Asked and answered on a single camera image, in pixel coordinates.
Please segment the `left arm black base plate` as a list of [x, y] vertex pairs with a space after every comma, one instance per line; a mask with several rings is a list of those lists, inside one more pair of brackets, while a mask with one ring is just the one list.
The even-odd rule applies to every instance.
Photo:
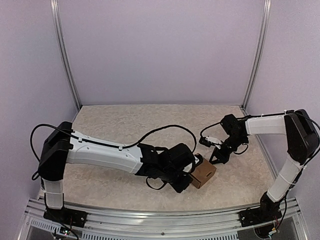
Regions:
[[63, 207], [62, 209], [46, 208], [43, 217], [57, 223], [71, 227], [83, 228], [87, 220], [88, 213]]

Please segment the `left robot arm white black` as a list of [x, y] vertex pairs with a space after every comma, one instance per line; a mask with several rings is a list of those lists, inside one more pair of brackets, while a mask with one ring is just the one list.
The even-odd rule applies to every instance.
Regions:
[[191, 184], [191, 174], [201, 163], [194, 150], [184, 143], [172, 148], [143, 143], [161, 128], [147, 132], [129, 145], [90, 137], [73, 130], [73, 124], [68, 121], [50, 128], [53, 132], [43, 143], [37, 174], [43, 182], [46, 208], [61, 223], [70, 218], [70, 211], [64, 206], [63, 193], [66, 164], [93, 165], [146, 179], [160, 179], [164, 185], [169, 184], [181, 193]]

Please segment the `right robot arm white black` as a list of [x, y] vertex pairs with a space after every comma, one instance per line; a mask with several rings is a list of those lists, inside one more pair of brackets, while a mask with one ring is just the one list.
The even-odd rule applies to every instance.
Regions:
[[303, 169], [320, 152], [319, 123], [306, 110], [298, 109], [243, 117], [228, 114], [217, 125], [226, 133], [226, 139], [200, 134], [203, 145], [214, 147], [210, 163], [226, 164], [240, 146], [249, 144], [250, 137], [257, 137], [277, 167], [277, 176], [255, 212], [260, 222], [268, 221], [297, 184]]

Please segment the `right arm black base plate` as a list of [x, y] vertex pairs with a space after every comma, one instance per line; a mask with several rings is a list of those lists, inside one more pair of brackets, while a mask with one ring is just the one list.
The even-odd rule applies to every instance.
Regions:
[[248, 227], [280, 219], [283, 215], [280, 210], [262, 213], [260, 208], [247, 208], [238, 213], [242, 227]]

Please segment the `brown cardboard box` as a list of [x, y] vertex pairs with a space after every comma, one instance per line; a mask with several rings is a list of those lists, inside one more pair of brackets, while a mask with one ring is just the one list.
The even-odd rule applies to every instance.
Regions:
[[216, 171], [217, 168], [204, 158], [203, 162], [199, 164], [191, 174], [191, 184], [196, 189], [200, 189], [215, 175]]

